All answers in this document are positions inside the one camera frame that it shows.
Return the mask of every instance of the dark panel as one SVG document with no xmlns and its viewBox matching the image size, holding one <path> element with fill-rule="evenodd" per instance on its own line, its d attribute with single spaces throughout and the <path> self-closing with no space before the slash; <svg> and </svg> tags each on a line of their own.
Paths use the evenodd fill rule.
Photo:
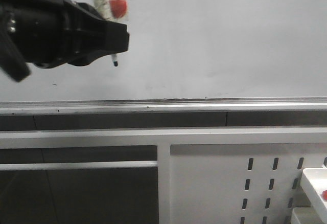
<svg viewBox="0 0 327 224">
<path fill-rule="evenodd" d="M 2 149 L 0 163 L 43 163 L 43 157 L 40 149 Z M 57 223 L 45 171 L 0 171 L 0 223 Z"/>
<path fill-rule="evenodd" d="M 15 172 L 0 203 L 1 224 L 58 224 L 45 171 Z"/>
<path fill-rule="evenodd" d="M 41 149 L 1 149 L 0 164 L 43 163 Z"/>
<path fill-rule="evenodd" d="M 327 111 L 233 111 L 227 126 L 326 126 Z"/>
<path fill-rule="evenodd" d="M 0 117 L 0 131 L 36 130 L 33 116 Z"/>
<path fill-rule="evenodd" d="M 35 116 L 39 130 L 216 127 L 225 126 L 226 113 L 130 113 Z"/>
<path fill-rule="evenodd" d="M 42 149 L 45 163 L 157 160 L 156 146 Z"/>
<path fill-rule="evenodd" d="M 157 169 L 49 171 L 60 224 L 158 223 Z"/>
</svg>

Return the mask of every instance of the horizontal bar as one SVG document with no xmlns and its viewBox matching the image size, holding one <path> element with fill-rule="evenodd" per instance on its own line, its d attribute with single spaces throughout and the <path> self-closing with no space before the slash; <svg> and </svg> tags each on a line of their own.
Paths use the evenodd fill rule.
<svg viewBox="0 0 327 224">
<path fill-rule="evenodd" d="M 0 149 L 326 143 L 327 127 L 220 127 L 0 132 Z"/>
<path fill-rule="evenodd" d="M 157 161 L 120 161 L 120 162 L 48 163 L 48 164 L 0 164 L 0 171 L 153 168 L 153 167 L 157 167 L 157 165 L 158 165 Z"/>
<path fill-rule="evenodd" d="M 326 110 L 326 97 L 0 102 L 0 115 L 99 114 L 166 111 Z"/>
</svg>

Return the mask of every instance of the red ball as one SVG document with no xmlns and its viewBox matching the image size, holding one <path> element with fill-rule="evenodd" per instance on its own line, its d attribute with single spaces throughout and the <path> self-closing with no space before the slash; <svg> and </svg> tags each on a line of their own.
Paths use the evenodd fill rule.
<svg viewBox="0 0 327 224">
<path fill-rule="evenodd" d="M 327 201 L 327 190 L 324 190 L 322 192 L 322 198 L 323 198 L 323 200 Z"/>
<path fill-rule="evenodd" d="M 122 18 L 127 13 L 126 0 L 109 0 L 110 9 L 114 18 Z"/>
</svg>

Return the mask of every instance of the slotted panel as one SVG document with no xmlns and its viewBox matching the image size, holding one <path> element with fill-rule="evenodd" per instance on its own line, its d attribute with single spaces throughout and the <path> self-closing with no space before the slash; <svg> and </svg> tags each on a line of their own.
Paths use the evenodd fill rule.
<svg viewBox="0 0 327 224">
<path fill-rule="evenodd" d="M 310 205 L 301 169 L 326 155 L 310 143 L 171 146 L 172 223 L 289 223 L 293 207 Z"/>
</svg>

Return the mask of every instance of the red object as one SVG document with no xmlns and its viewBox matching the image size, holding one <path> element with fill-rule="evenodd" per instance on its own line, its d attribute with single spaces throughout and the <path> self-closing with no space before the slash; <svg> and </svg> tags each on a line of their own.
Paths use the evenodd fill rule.
<svg viewBox="0 0 327 224">
<path fill-rule="evenodd" d="M 324 190 L 322 192 L 322 198 L 323 198 L 323 200 L 327 201 L 327 190 Z"/>
<path fill-rule="evenodd" d="M 127 13 L 126 0 L 109 0 L 110 9 L 114 18 L 122 18 Z"/>
</svg>

